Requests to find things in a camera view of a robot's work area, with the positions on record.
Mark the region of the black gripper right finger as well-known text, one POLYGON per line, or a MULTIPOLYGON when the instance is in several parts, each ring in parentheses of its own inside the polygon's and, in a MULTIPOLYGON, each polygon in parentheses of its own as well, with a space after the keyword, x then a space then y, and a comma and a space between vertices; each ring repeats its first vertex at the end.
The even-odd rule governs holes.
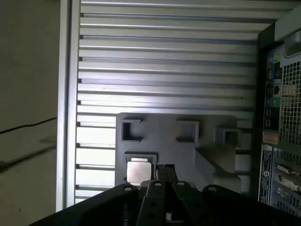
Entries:
POLYGON ((202 191, 180 181, 175 166, 166 166, 175 193, 177 216, 187 226, 299 226, 301 219, 218 185, 202 191))

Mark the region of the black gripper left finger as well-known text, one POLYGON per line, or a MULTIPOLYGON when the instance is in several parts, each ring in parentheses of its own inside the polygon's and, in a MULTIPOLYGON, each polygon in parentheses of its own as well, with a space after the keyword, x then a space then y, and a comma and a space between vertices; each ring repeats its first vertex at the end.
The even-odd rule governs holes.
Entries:
POLYGON ((166 165, 140 187, 121 184, 33 223, 34 226, 163 226, 166 165))

